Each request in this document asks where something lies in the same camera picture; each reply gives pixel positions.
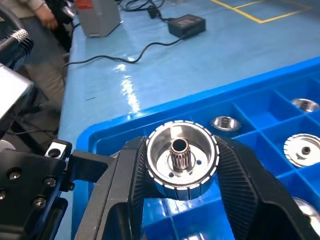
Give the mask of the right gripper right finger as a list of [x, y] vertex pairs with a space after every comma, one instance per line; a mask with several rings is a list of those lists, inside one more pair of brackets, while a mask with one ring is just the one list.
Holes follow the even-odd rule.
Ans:
[[236, 240], [316, 240], [317, 233], [287, 188], [254, 151], [217, 136], [218, 184]]

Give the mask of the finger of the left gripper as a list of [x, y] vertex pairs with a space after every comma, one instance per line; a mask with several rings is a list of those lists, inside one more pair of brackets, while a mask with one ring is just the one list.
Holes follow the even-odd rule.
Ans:
[[119, 154], [106, 156], [75, 150], [71, 155], [71, 181], [111, 184]]

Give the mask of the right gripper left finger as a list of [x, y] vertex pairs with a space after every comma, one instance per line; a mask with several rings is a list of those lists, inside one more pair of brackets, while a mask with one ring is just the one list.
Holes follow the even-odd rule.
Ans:
[[160, 197], [148, 174], [147, 139], [129, 140], [97, 180], [75, 234], [77, 240], [139, 240], [145, 199]]

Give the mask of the bystander bare hand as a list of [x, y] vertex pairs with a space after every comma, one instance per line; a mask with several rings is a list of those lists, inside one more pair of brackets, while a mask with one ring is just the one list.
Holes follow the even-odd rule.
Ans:
[[58, 27], [56, 17], [46, 4], [40, 6], [34, 13], [44, 27], [51, 30], [55, 30]]

